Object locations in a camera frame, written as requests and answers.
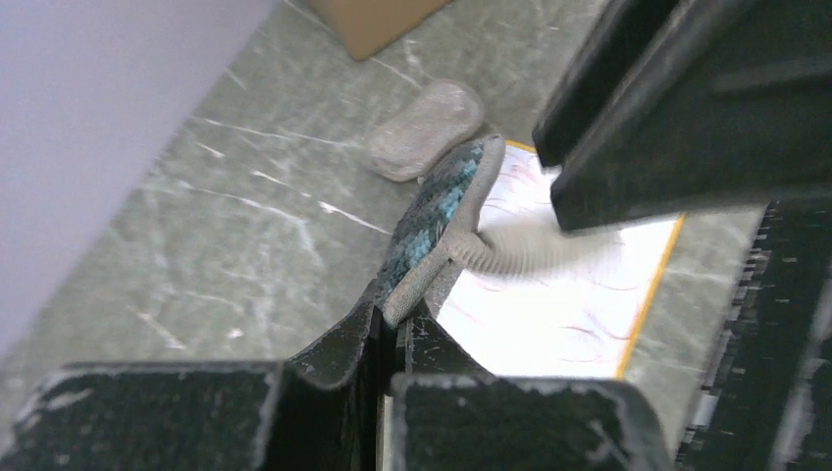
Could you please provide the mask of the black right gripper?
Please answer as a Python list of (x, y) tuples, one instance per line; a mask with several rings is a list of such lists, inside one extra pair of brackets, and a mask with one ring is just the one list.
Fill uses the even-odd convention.
[(676, 455), (831, 466), (831, 5), (612, 1), (533, 140), (576, 233), (762, 204)]

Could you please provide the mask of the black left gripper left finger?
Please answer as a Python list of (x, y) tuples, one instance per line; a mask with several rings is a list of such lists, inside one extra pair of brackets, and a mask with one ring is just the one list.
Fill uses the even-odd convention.
[(381, 315), (281, 361), (75, 363), (34, 389), (5, 470), (372, 470)]

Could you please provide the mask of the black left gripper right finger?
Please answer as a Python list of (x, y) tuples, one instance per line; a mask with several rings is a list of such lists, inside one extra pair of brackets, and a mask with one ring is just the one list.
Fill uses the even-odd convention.
[(618, 380), (498, 377), (425, 302), (390, 381), (393, 470), (672, 470), (657, 414)]

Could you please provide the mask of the yellow framed whiteboard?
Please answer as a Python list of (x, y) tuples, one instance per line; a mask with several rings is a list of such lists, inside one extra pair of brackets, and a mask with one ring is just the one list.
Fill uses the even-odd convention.
[(531, 279), (464, 271), (438, 321), (496, 375), (620, 378), (682, 222), (626, 227), (599, 251)]

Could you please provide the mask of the grey blue scrubbing sponge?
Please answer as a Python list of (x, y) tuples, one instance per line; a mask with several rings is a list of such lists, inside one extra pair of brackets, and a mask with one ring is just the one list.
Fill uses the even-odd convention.
[(392, 233), (376, 279), (375, 304), (388, 328), (410, 316), (448, 264), (519, 278), (587, 261), (619, 241), (610, 232), (564, 235), (555, 223), (537, 219), (479, 231), (505, 153), (504, 138), (487, 135), (452, 150), (426, 176)]

